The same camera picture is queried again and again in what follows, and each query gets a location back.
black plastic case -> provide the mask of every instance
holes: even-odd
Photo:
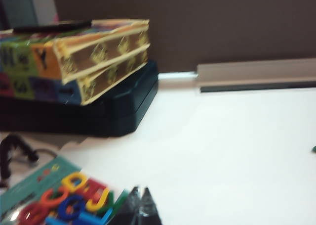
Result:
[[[157,65],[150,60],[86,106],[0,97],[0,131],[122,136],[137,129],[157,90]]]

colored square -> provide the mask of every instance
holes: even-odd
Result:
[[[1,43],[1,65],[8,74],[38,76],[38,70],[28,42]]]
[[[54,81],[58,102],[63,104],[81,104],[81,94],[76,81],[71,81],[65,85],[61,81]]]
[[[5,73],[0,73],[0,95],[14,97],[10,79]]]
[[[28,77],[9,75],[16,98],[34,99],[34,93]]]
[[[36,100],[57,101],[53,80],[30,77],[30,83]]]

white surface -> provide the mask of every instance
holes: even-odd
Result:
[[[104,182],[149,186],[164,225],[316,224],[316,89],[193,86],[161,82],[124,137],[22,135]]]

wall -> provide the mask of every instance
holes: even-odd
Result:
[[[66,19],[148,18],[159,70],[316,56],[315,0],[55,0]]]

